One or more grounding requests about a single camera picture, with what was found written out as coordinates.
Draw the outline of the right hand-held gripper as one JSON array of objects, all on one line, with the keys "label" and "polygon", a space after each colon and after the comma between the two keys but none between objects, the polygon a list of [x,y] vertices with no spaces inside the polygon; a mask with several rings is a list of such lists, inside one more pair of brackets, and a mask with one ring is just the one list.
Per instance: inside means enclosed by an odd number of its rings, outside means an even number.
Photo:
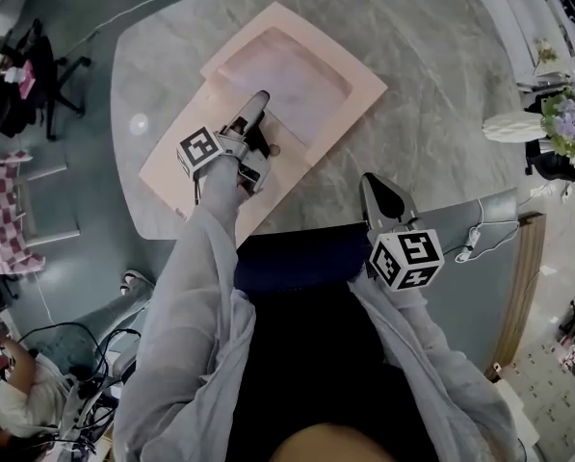
[{"label": "right hand-held gripper", "polygon": [[425,288],[445,264],[434,229],[417,214],[411,196],[383,176],[366,172],[359,182],[372,252],[367,275],[390,291]]}]

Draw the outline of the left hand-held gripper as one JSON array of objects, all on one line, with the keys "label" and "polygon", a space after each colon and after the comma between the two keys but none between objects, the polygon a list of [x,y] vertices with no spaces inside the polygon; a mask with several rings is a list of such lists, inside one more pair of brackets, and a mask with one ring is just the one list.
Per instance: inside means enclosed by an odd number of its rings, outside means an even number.
[{"label": "left hand-held gripper", "polygon": [[201,127],[178,144],[177,160],[194,183],[194,195],[200,195],[200,178],[206,167],[220,156],[238,161],[239,176],[249,195],[261,190],[270,169],[271,149],[260,130],[269,101],[270,94],[260,90],[243,107],[241,115],[218,133]]}]

